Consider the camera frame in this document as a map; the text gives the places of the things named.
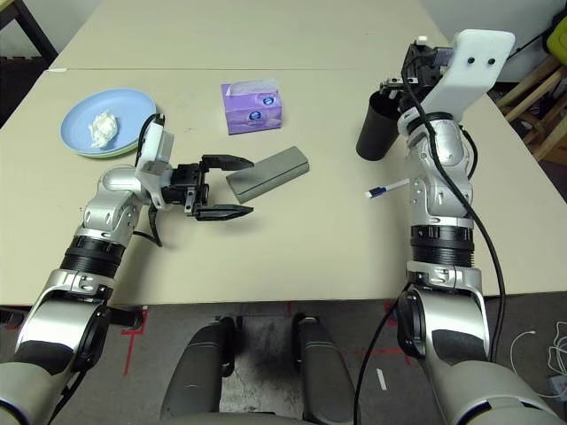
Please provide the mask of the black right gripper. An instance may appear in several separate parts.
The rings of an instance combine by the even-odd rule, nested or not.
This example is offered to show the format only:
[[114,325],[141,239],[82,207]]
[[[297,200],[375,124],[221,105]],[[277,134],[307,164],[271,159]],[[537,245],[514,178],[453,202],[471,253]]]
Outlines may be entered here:
[[[409,46],[409,76],[417,79],[420,88],[432,88],[440,80],[453,57],[451,47]],[[390,78],[380,83],[379,93],[389,99],[408,97],[409,93],[401,77]]]

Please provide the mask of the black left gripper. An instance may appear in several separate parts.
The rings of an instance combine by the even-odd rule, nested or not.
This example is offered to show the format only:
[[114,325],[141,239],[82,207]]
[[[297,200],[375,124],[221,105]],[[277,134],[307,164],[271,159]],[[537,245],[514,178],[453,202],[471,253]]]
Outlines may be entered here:
[[203,155],[201,162],[180,164],[171,174],[169,184],[163,187],[163,197],[168,205],[182,205],[184,212],[196,220],[233,220],[253,212],[243,205],[208,206],[209,185],[206,174],[209,169],[239,171],[254,167],[246,158],[233,155]]

